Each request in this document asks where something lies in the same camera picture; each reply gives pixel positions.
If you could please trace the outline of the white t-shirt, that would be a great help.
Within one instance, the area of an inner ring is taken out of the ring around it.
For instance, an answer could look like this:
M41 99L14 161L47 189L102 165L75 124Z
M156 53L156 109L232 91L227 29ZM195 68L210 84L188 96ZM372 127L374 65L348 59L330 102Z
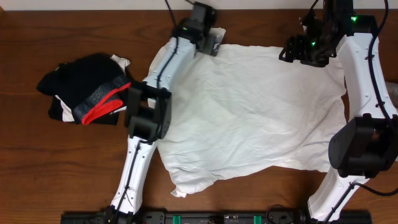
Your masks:
M158 149L175 197L271 166L326 172L328 143L346 123L344 72L283 62L280 48L223 44L197 54L172 92Z

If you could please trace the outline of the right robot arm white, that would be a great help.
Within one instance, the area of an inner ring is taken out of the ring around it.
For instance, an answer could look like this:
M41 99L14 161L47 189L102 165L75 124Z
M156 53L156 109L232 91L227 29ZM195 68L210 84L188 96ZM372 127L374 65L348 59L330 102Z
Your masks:
M308 199L307 223L336 223L358 189L397 158L397 110L379 61L379 29L373 16L333 13L300 20L304 34L291 37L279 58L313 67L337 58L345 76L349 120L328 145L330 168Z

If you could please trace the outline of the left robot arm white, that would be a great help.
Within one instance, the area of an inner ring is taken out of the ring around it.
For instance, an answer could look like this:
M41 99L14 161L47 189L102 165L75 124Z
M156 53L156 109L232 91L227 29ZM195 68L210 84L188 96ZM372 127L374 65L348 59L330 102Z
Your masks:
M125 125L127 156L118 190L103 213L105 223L132 223L142 205L144 182L153 153L171 123L172 90L197 53L215 56L226 33L212 28L200 44L184 27L166 45L164 56L142 81L128 90Z

